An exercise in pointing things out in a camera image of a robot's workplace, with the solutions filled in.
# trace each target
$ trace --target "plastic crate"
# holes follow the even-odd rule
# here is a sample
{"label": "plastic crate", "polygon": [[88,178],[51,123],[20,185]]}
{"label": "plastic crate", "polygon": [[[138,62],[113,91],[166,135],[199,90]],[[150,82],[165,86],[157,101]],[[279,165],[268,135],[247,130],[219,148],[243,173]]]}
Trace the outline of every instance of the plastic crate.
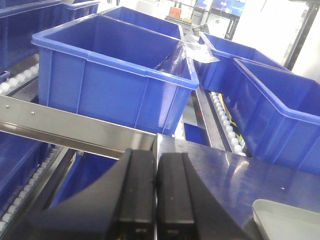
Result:
{"label": "plastic crate", "polygon": [[220,59],[218,62],[197,62],[195,64],[203,88],[209,91],[217,93],[223,91],[222,86],[225,86],[223,82],[230,77],[229,70],[234,67],[233,58],[259,63],[289,72],[284,66],[263,55],[258,50],[227,39],[201,32],[199,43],[206,44],[211,49],[213,55]]}
{"label": "plastic crate", "polygon": [[124,6],[111,8],[99,14],[134,24],[173,38],[182,39],[184,36],[180,25],[126,8]]}
{"label": "plastic crate", "polygon": [[[40,46],[42,105],[171,135],[199,86],[192,59],[172,65],[181,41],[99,14],[37,33],[32,41]],[[161,62],[173,71],[154,69]]]}
{"label": "plastic crate", "polygon": [[0,216],[45,159],[46,143],[0,132]]}
{"label": "plastic crate", "polygon": [[13,6],[41,2],[44,0],[0,0],[0,8],[5,9]]}
{"label": "plastic crate", "polygon": [[46,0],[0,9],[0,72],[36,54],[32,35],[58,24],[60,0]]}
{"label": "plastic crate", "polygon": [[320,85],[249,61],[234,64],[223,97],[252,155],[320,175]]}
{"label": "plastic crate", "polygon": [[60,23],[64,24],[90,14],[96,14],[100,2],[100,0],[78,0],[73,4],[63,2],[61,4]]}
{"label": "plastic crate", "polygon": [[50,207],[81,192],[106,173],[117,160],[86,153],[77,155],[68,175],[63,181]]}

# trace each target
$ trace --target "steel guide rail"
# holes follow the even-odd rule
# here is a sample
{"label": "steel guide rail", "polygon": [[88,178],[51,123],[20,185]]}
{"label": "steel guide rail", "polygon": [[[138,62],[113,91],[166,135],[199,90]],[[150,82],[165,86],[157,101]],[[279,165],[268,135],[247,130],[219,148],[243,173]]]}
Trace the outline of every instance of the steel guide rail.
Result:
{"label": "steel guide rail", "polygon": [[156,134],[0,95],[0,131],[119,158],[150,150]]}

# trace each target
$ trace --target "roller conveyor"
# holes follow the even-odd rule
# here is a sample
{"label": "roller conveyor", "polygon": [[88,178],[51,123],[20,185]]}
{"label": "roller conveyor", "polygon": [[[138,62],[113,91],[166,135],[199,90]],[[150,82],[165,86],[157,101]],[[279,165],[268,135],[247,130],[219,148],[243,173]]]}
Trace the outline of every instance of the roller conveyor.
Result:
{"label": "roller conveyor", "polygon": [[[48,157],[22,188],[23,193],[18,192],[12,204],[4,212],[2,217],[5,221],[0,222],[1,240],[21,239],[22,236],[23,239],[51,239],[48,236],[56,236],[56,239],[64,239],[63,236],[66,239],[82,239],[79,236],[83,236],[84,239],[104,239],[109,236],[110,239],[113,239],[115,238],[113,234],[125,239],[123,238],[124,233],[134,236],[132,239],[142,239],[141,236],[144,239],[150,239],[150,228],[141,228],[138,223],[135,223],[137,224],[135,226],[132,224],[134,223],[132,219],[129,222],[120,221],[121,224],[118,224],[116,228],[108,228],[109,224],[101,220],[100,223],[104,226],[103,231],[99,234],[92,234],[89,230],[84,234],[79,229],[74,230],[72,226],[69,226],[67,232],[65,229],[61,230],[61,226],[54,223],[63,218],[61,215],[55,215],[55,217],[52,215],[52,218],[50,215],[45,215],[55,225],[54,229],[49,228],[48,230],[48,227],[41,224],[31,224],[33,228],[29,229],[30,223],[27,224],[26,221],[28,222],[30,216],[35,212],[47,214],[46,210],[55,194],[68,178],[76,153],[70,149],[119,159],[124,156],[126,149],[132,148],[152,151],[157,162],[161,161],[164,153],[187,153],[187,156],[182,155],[182,161],[185,161],[186,164],[189,161],[191,165],[188,165],[187,168],[184,165],[185,176],[182,175],[182,177],[186,178],[190,201],[193,206],[199,206],[196,203],[200,200],[197,200],[196,196],[204,196],[202,200],[212,204],[206,210],[211,213],[210,216],[218,219],[218,221],[208,219],[208,216],[199,207],[191,209],[191,212],[198,213],[194,215],[194,223],[191,224],[190,235],[195,239],[252,238],[260,240],[261,236],[251,216],[252,203],[259,198],[320,212],[320,195],[316,187],[320,184],[320,177],[245,157],[239,142],[234,140],[235,133],[216,93],[199,88],[191,96],[197,124],[204,130],[209,143],[209,146],[204,146],[185,140],[183,118],[181,118],[175,136],[172,137],[31,103],[29,101],[34,99],[36,81],[36,78],[32,78],[28,84],[24,84],[11,93],[11,96],[0,96],[1,131],[53,144]],[[173,176],[180,168],[181,166],[178,165],[171,168]],[[105,173],[107,179],[110,178],[108,174],[109,171]],[[129,176],[128,173],[125,174],[124,179],[128,180]],[[192,193],[193,184],[199,186],[198,192]],[[178,188],[169,188],[168,196],[175,194],[177,190]],[[136,210],[137,206],[130,204],[130,201],[123,205],[125,203],[123,196],[119,199],[121,199],[123,209]],[[118,202],[115,200],[114,207],[118,206]],[[173,209],[179,207],[178,205],[179,203],[173,205]],[[101,209],[106,208],[103,205],[98,206]],[[68,212],[69,214],[70,221],[75,219],[71,215],[72,212]],[[179,222],[181,219],[173,219],[174,221]],[[218,223],[233,229],[231,232],[235,235],[225,232]],[[78,219],[77,224],[82,224],[81,219]],[[183,230],[185,228],[183,224],[177,226],[174,223],[164,222],[163,225],[164,227],[159,226],[159,236],[155,234],[157,231],[153,232],[153,239],[181,239],[185,234],[189,234],[188,231]],[[137,229],[142,229],[142,232],[136,234]]]}

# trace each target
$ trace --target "metal bracket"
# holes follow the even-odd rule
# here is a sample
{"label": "metal bracket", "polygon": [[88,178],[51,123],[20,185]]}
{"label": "metal bracket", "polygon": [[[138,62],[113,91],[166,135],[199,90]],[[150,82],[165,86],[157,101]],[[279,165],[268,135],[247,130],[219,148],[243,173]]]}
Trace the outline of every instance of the metal bracket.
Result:
{"label": "metal bracket", "polygon": [[119,158],[150,150],[156,134],[0,95],[0,131]]}

